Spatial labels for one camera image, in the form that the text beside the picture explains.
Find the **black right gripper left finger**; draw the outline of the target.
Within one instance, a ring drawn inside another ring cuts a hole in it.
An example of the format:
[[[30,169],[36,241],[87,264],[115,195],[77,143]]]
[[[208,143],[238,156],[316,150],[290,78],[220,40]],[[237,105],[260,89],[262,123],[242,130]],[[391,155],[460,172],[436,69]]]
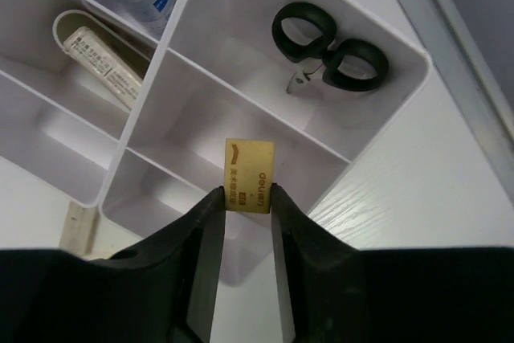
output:
[[[225,223],[217,187],[107,259],[59,249],[2,251],[2,341],[208,342]]]

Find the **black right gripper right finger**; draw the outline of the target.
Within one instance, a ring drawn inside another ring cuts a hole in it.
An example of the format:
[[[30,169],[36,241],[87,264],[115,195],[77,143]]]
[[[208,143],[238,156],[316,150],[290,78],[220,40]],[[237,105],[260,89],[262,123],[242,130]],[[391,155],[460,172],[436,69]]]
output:
[[[510,342],[513,250],[359,250],[271,188],[286,342]]]

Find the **yellow eraser block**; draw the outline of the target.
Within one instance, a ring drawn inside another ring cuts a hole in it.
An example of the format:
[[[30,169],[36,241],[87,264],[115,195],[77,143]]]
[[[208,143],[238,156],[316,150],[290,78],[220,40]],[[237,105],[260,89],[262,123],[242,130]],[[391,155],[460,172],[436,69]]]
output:
[[[274,170],[275,142],[227,138],[223,184],[226,209],[269,214]]]

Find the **black handled scissors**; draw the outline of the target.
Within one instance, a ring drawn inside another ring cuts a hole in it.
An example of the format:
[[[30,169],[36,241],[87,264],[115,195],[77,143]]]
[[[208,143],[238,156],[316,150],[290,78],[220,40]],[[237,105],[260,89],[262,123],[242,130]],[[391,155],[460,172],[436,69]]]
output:
[[[307,44],[295,42],[283,28],[283,21],[292,18],[312,25],[319,35]],[[333,48],[337,32],[336,20],[312,3],[292,2],[277,12],[271,25],[273,41],[298,68],[286,93],[295,94],[315,80],[347,92],[370,92],[384,83],[390,71],[386,54],[372,43],[356,38],[343,40]]]

